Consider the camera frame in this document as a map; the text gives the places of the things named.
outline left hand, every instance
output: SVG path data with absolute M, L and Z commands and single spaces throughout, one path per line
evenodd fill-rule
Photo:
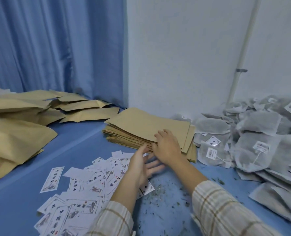
M 129 162 L 127 173 L 135 177 L 138 187 L 141 187 L 148 178 L 165 167 L 165 165 L 159 165 L 161 163 L 159 160 L 146 164 L 146 162 L 154 156 L 154 154 L 150 154 L 143 157 L 143 154 L 148 151 L 147 144 L 144 144 L 135 152 Z

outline hand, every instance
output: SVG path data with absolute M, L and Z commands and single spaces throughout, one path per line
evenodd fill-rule
M 158 131 L 154 136 L 157 144 L 152 143 L 153 155 L 161 162 L 170 166 L 171 162 L 181 158 L 179 143 L 170 130 Z
M 161 163 L 159 160 L 155 160 L 146 164 L 146 162 L 154 156 L 151 154 L 143 157 L 143 154 L 147 153 L 148 151 L 149 149 L 147 144 L 144 144 L 135 152 L 129 162 L 129 167 L 126 174 L 129 174 L 136 179 L 138 187 L 141 187 L 143 184 L 145 184 L 148 178 L 165 167 L 164 165 L 159 165 Z

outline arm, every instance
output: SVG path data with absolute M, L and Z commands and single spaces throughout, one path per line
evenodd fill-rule
M 154 154 L 173 169 L 192 195 L 193 219 L 204 235 L 280 235 L 183 158 L 171 131 L 158 131 L 155 137 Z
M 143 157 L 148 152 L 147 145 L 141 146 L 132 156 L 129 167 L 121 179 L 110 202 L 94 220 L 85 236 L 117 235 L 129 236 L 132 232 L 132 212 L 135 207 L 137 193 L 149 177 L 164 168 L 157 166 L 159 160 L 146 164 L 151 156 Z

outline white pipe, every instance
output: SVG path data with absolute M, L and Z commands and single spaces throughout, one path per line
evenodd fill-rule
M 254 28 L 254 25 L 255 25 L 255 21 L 256 21 L 256 18 L 257 18 L 258 11 L 259 11 L 260 3 L 261 3 L 261 0 L 255 0 L 254 7 L 253 7 L 253 9 L 251 11 L 250 20 L 249 20 L 249 24 L 248 24 L 248 27 L 247 27 L 245 40 L 244 40 L 244 43 L 243 43 L 243 46 L 242 46 L 242 50 L 240 52 L 238 64 L 237 64 L 237 67 L 236 67 L 237 69 L 241 69 L 243 67 L 243 63 L 244 63 L 246 52 L 247 52 L 247 47 L 248 47 L 249 40 L 250 40 L 252 31 L 253 31 L 253 28 Z M 231 89 L 230 89 L 230 92 L 229 92 L 227 103 L 232 102 L 233 99 L 234 99 L 234 95 L 235 95 L 235 92 L 236 92 L 236 88 L 237 88 L 237 85 L 238 85 L 238 80 L 239 80 L 240 74 L 241 74 L 241 72 L 235 72 L 235 74 L 234 74 L 234 79 L 233 79 L 233 83 L 232 83 L 232 86 L 231 86 Z

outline white wall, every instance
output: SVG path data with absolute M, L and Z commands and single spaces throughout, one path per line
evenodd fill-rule
M 262 0 L 235 99 L 291 93 L 291 0 Z
M 126 0 L 128 106 L 189 117 L 227 100 L 254 0 Z

